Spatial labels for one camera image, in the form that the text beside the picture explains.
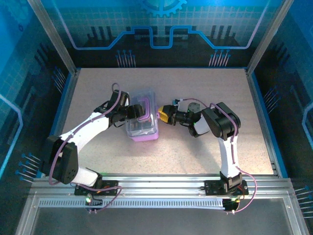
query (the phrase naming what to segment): glass panel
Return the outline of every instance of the glass panel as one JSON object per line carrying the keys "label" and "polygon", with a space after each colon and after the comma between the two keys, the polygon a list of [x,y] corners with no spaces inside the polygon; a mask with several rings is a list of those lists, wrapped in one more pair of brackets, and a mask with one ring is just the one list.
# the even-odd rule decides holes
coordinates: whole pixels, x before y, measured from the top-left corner
{"label": "glass panel", "polygon": [[14,234],[68,71],[27,1],[0,1],[0,32],[0,234]]}
{"label": "glass panel", "polygon": [[280,4],[44,0],[78,67],[246,67]]}
{"label": "glass panel", "polygon": [[[226,216],[226,213],[205,209],[129,208],[109,209],[91,217],[83,208],[40,208],[32,232],[34,235],[85,235],[90,231],[128,235],[293,234],[282,198],[254,200],[244,213]],[[242,225],[243,216],[249,226]]]}
{"label": "glass panel", "polygon": [[289,177],[313,177],[313,2],[295,0],[255,70]]}

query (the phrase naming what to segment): purple container base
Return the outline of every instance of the purple container base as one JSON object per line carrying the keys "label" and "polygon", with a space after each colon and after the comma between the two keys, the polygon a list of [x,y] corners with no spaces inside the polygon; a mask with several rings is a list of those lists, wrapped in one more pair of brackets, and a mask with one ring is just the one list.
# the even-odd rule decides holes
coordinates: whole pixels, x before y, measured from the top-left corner
{"label": "purple container base", "polygon": [[141,142],[141,141],[153,141],[158,138],[158,131],[151,135],[144,135],[144,136],[137,136],[137,137],[131,137],[133,141],[135,142]]}

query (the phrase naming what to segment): gear graphic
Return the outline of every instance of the gear graphic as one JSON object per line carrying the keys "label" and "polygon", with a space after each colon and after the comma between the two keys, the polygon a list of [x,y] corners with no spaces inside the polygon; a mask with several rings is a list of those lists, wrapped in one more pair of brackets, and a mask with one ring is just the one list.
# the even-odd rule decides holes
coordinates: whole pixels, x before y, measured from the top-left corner
{"label": "gear graphic", "polygon": [[176,14],[177,10],[182,9],[182,5],[186,4],[186,0],[139,0],[141,9],[146,10],[147,14],[152,13],[154,17],[159,15],[163,17],[170,16],[170,13]]}

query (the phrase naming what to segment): enclosure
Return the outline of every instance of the enclosure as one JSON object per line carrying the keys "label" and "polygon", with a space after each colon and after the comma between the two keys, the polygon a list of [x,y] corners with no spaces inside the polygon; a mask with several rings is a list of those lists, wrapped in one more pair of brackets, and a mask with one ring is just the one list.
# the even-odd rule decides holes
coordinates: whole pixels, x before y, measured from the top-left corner
{"label": "enclosure", "polygon": [[[4,0],[0,10],[0,234],[312,232],[313,2]],[[50,186],[39,171],[47,137],[85,121],[114,82],[152,89],[158,109],[225,103],[241,121],[238,162],[256,178],[255,200],[234,216],[205,210],[226,198],[201,190],[219,180],[219,142],[161,119],[156,140],[112,126],[79,152],[80,167],[122,186],[111,208],[89,215],[75,187]],[[243,179],[241,207],[256,191]]]}

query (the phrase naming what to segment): white robotic arm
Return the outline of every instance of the white robotic arm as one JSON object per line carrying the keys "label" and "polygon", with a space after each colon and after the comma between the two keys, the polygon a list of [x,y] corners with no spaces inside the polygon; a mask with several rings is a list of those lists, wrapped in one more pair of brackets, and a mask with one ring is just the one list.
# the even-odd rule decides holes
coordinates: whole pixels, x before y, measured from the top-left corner
{"label": "white robotic arm", "polygon": [[142,106],[129,106],[129,95],[126,92],[113,91],[110,101],[96,108],[80,125],[59,137],[50,136],[46,139],[42,148],[40,171],[47,175],[52,171],[52,177],[64,184],[97,187],[97,181],[101,181],[102,177],[95,171],[80,167],[78,153],[96,135],[116,122],[142,115]]}
{"label": "white robotic arm", "polygon": [[170,125],[179,122],[188,127],[193,137],[201,136],[211,130],[218,138],[222,167],[220,171],[223,187],[226,192],[234,189],[242,182],[242,175],[238,167],[237,135],[240,128],[240,120],[224,103],[211,104],[213,108],[205,108],[200,111],[200,104],[190,103],[188,111],[178,110],[179,102],[176,99],[173,105],[164,105],[159,108],[160,119]]}
{"label": "white robotic arm", "polygon": [[[100,115],[101,115],[101,113],[92,113],[90,115],[90,117],[88,119],[86,119],[83,123],[85,123],[89,120],[92,120],[92,119],[94,119]],[[79,126],[75,127],[73,130],[71,130],[65,134],[62,134],[60,136],[61,140],[65,141],[69,137],[69,135],[72,135],[74,130],[76,130],[76,128],[78,128]],[[86,126],[81,128],[73,136],[73,138],[70,140],[71,142],[74,142],[76,144],[77,154],[79,154],[80,150],[82,150],[82,148],[90,140],[92,140],[99,133],[108,129],[108,127],[109,127],[109,118],[104,116],[104,117],[101,117],[101,118],[99,118],[93,122],[90,122],[89,124],[87,124]],[[88,170],[86,168],[82,168],[82,167],[78,166],[77,174],[71,183],[83,184],[83,185],[86,185],[88,187],[92,187],[94,185],[94,183],[96,182],[97,178],[98,178],[98,174],[95,173],[94,171],[91,171],[91,170]]]}

